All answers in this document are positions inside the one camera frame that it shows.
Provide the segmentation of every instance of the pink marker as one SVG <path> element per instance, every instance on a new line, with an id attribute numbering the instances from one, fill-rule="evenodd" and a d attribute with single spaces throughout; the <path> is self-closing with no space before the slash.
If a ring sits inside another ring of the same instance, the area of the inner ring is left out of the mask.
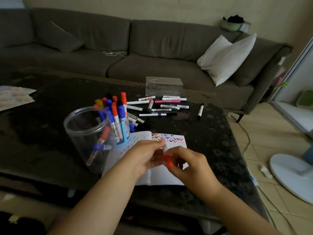
<path id="1" fill-rule="evenodd" d="M 170 101 L 165 101 L 165 100 L 160 100 L 160 101 L 155 101 L 154 103 L 166 103 L 166 102 L 173 102 L 173 103 L 180 103 L 180 100 L 170 100 Z"/>

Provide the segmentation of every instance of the power cord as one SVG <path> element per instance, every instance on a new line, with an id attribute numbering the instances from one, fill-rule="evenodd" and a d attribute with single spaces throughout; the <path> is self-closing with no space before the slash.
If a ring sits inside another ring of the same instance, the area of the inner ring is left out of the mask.
<path id="1" fill-rule="evenodd" d="M 227 115 L 227 117 L 233 118 L 235 121 L 237 121 L 237 119 L 236 119 L 234 116 L 232 116 L 231 114 L 227 113 L 226 115 Z M 251 139 L 250 139 L 250 135 L 249 135 L 248 131 L 245 130 L 245 128 L 240 124 L 240 122 L 238 122 L 238 124 L 239 124 L 239 126 L 244 130 L 244 132 L 246 133 L 246 135 L 247 135 L 247 137 L 248 137 L 248 140 L 249 140 L 249 143 L 248 143 L 247 147 L 245 148 L 245 150 L 244 150 L 244 152 L 243 152 L 243 156 L 245 157 L 245 153 L 246 153 L 248 147 L 249 147 L 250 144 L 251 144 Z M 294 227 L 293 227 L 292 224 L 289 222 L 289 220 L 286 218 L 286 216 L 274 205 L 274 203 L 268 198 L 268 196 L 264 193 L 264 191 L 260 188 L 260 186 L 257 186 L 257 187 L 258 187 L 259 190 L 262 192 L 262 194 L 268 199 L 268 201 L 275 207 L 275 209 L 284 217 L 284 219 L 287 221 L 288 225 L 292 228 L 293 233 L 294 233 L 295 235 L 297 235 L 297 233 L 296 233 Z M 273 220 L 271 214 L 269 213 L 268 209 L 266 208 L 265 205 L 264 205 L 263 207 L 264 207 L 264 209 L 267 211 L 268 216 L 271 218 L 274 227 L 277 229 L 277 226 L 276 226 L 276 224 L 275 224 L 275 222 L 274 222 L 274 220 Z"/>
<path id="2" fill-rule="evenodd" d="M 103 54 L 105 54 L 106 56 L 117 56 L 117 55 L 120 55 L 120 56 L 123 56 L 124 58 L 126 58 L 127 54 L 125 54 L 124 52 L 107 52 L 107 51 L 102 51 Z"/>

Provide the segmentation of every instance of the open notebook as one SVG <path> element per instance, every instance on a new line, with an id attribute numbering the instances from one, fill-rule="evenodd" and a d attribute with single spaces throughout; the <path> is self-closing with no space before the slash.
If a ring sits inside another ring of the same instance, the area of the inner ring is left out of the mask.
<path id="1" fill-rule="evenodd" d="M 172 148 L 176 146 L 182 146 L 187 148 L 185 137 L 182 135 L 174 135 L 174 134 L 164 134 L 164 133 L 154 133 L 152 134 L 150 131 L 142 131 L 131 133 L 130 140 L 128 144 L 125 146 L 117 146 L 113 148 L 106 159 L 106 163 L 104 166 L 103 174 L 105 174 L 108 170 L 110 170 L 130 149 L 136 142 L 140 140 L 161 140 L 161 137 L 164 137 L 166 140 L 167 148 Z M 136 186 L 139 185 L 148 185 L 148 186 L 157 186 L 157 185 L 182 185 L 183 183 L 174 177 L 168 169 L 164 166 L 158 166 L 148 170 L 142 177 L 140 177 L 136 183 Z"/>

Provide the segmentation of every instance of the hand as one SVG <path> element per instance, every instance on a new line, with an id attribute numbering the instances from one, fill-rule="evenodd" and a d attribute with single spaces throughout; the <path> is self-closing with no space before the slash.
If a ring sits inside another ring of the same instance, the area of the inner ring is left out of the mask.
<path id="1" fill-rule="evenodd" d="M 163 164 L 163 150 L 165 141 L 140 140 L 122 158 L 134 167 L 135 175 L 139 178 L 147 170 Z"/>
<path id="2" fill-rule="evenodd" d="M 223 188 L 203 154 L 182 146 L 171 148 L 164 154 L 172 156 L 174 166 L 168 170 L 203 201 L 210 202 Z M 183 170 L 186 162 L 189 166 Z"/>

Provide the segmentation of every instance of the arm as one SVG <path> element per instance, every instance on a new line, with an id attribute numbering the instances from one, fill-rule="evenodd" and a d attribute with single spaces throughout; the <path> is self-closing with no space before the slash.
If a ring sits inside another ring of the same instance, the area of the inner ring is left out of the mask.
<path id="1" fill-rule="evenodd" d="M 174 164 L 168 170 L 216 212 L 230 234 L 281 234 L 220 184 L 203 154 L 181 146 L 171 148 L 165 154 L 172 155 Z M 183 170 L 182 165 L 186 162 L 189 166 Z"/>
<path id="2" fill-rule="evenodd" d="M 158 149 L 164 143 L 136 143 L 49 234 L 113 234 L 138 178 L 162 164 L 163 152 Z"/>

